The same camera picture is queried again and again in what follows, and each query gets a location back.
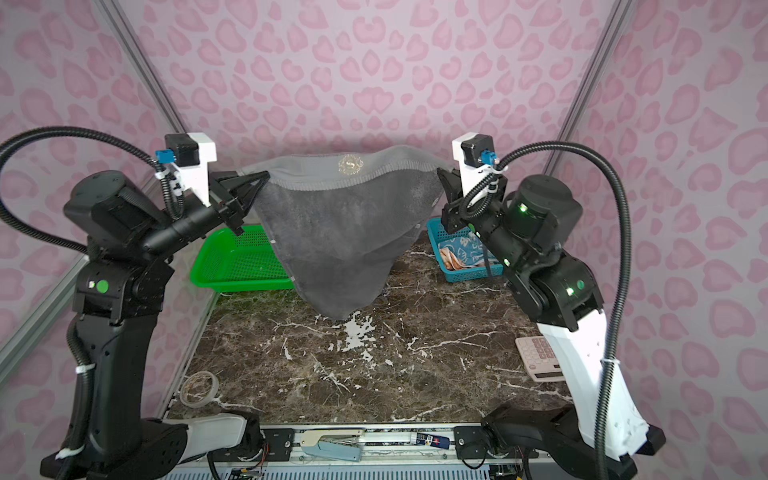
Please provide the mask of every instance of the green basket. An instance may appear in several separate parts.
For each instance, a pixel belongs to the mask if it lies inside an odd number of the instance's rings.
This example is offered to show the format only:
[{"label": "green basket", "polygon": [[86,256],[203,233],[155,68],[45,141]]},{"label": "green basket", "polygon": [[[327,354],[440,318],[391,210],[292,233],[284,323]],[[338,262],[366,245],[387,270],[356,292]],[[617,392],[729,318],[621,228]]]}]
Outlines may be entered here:
[{"label": "green basket", "polygon": [[270,246],[260,225],[243,226],[245,233],[235,237],[232,230],[213,232],[190,271],[190,280],[217,292],[288,290],[293,282]]}]

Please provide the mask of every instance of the wallpaper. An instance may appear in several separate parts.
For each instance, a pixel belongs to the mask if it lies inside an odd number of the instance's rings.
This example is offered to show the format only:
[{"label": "wallpaper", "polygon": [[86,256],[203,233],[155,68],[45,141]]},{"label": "wallpaper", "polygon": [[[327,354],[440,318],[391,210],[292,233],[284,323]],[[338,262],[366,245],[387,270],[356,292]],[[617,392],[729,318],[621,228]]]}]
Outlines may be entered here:
[{"label": "wallpaper", "polygon": [[[0,58],[0,141],[66,124],[107,131],[143,149],[162,146],[164,121],[88,0],[1,3]],[[108,168],[140,185],[151,174],[116,148],[58,138],[19,151],[3,169],[0,192],[23,221],[83,242],[61,208],[80,179]],[[77,256],[0,223],[0,345]]]},{"label": "wallpaper", "polygon": [[[667,434],[644,478],[768,476],[767,82],[764,0],[643,0],[578,128],[630,200],[619,357]],[[584,205],[568,247],[612,301],[612,193],[580,157],[559,176]]]},{"label": "wallpaper", "polygon": [[[139,84],[125,53],[88,0],[0,3],[0,141],[52,124],[95,127],[145,150],[161,147],[167,127]],[[70,189],[99,170],[122,170],[139,185],[151,173],[114,148],[77,140],[42,141],[13,157],[0,194],[23,220],[84,240],[61,214]],[[159,415],[210,299],[188,280],[200,243],[177,255],[166,309],[147,358],[142,411]],[[77,254],[31,240],[0,225],[0,345],[59,281]],[[60,318],[0,391],[0,478],[38,478],[39,461],[56,452],[74,395],[74,360]]]},{"label": "wallpaper", "polygon": [[[411,144],[450,158],[467,131],[498,151],[560,128],[606,0],[123,1],[217,167]],[[527,158],[513,180],[540,171]]]}]

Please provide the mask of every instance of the blue connector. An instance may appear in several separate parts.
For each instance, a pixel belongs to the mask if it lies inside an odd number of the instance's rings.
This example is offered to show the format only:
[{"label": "blue connector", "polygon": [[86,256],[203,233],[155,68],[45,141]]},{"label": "blue connector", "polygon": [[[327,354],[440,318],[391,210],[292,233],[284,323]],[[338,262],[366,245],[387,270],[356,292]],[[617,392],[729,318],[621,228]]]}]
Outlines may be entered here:
[{"label": "blue connector", "polygon": [[493,165],[496,162],[496,152],[483,150],[480,154],[480,161],[486,165]]},{"label": "blue connector", "polygon": [[157,161],[162,164],[172,164],[176,161],[176,155],[172,150],[156,150],[154,155],[157,157]]}]

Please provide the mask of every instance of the stapler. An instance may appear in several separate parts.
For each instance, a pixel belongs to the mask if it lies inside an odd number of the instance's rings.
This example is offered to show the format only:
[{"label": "stapler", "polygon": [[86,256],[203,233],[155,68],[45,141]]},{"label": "stapler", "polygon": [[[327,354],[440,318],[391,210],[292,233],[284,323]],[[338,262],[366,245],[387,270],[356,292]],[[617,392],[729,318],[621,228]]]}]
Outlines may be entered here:
[{"label": "stapler", "polygon": [[359,438],[362,429],[307,430],[301,434],[301,449],[307,455],[359,462],[362,449]]}]

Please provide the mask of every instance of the marble tabletop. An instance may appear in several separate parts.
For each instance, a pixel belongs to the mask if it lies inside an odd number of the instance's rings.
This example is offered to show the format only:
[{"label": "marble tabletop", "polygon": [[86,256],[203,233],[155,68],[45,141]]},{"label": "marble tabletop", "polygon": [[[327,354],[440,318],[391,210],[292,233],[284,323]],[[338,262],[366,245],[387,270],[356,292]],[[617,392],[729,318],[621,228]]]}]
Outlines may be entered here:
[{"label": "marble tabletop", "polygon": [[477,422],[502,402],[554,409],[564,382],[536,383],[515,338],[538,335],[503,280],[448,283],[424,233],[392,267],[381,295],[345,321],[318,315],[293,290],[224,294],[187,374],[209,370],[222,409],[263,423]]}]

